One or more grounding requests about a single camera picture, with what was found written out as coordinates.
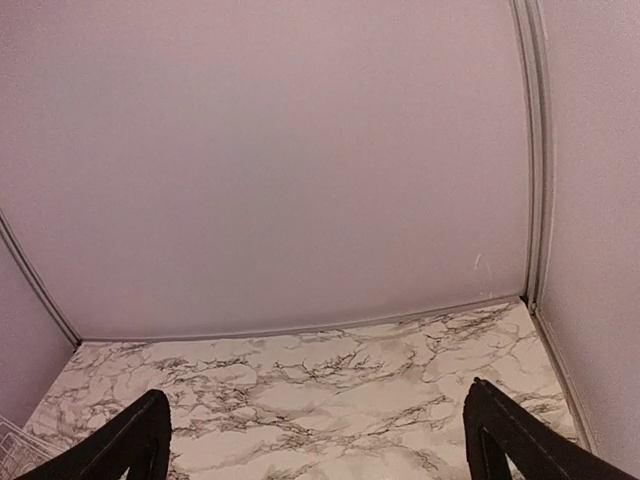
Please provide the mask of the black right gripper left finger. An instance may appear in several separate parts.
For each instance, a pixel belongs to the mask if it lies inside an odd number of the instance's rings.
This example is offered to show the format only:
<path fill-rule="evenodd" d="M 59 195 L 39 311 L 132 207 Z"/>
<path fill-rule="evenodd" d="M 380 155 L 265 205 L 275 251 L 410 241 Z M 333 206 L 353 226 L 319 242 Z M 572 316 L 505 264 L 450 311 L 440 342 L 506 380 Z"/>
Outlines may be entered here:
<path fill-rule="evenodd" d="M 23 479 L 165 479 L 172 435 L 164 392 L 144 393 L 85 440 Z"/>

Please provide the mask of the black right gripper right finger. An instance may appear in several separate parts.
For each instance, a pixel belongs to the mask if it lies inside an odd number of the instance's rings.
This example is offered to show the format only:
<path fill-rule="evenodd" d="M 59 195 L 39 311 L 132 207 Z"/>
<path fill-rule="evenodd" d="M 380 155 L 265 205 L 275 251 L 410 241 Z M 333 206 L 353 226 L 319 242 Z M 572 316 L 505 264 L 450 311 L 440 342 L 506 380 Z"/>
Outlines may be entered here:
<path fill-rule="evenodd" d="M 630 479 L 557 434 L 491 382 L 476 377 L 464 401 L 466 458 L 473 479 Z"/>

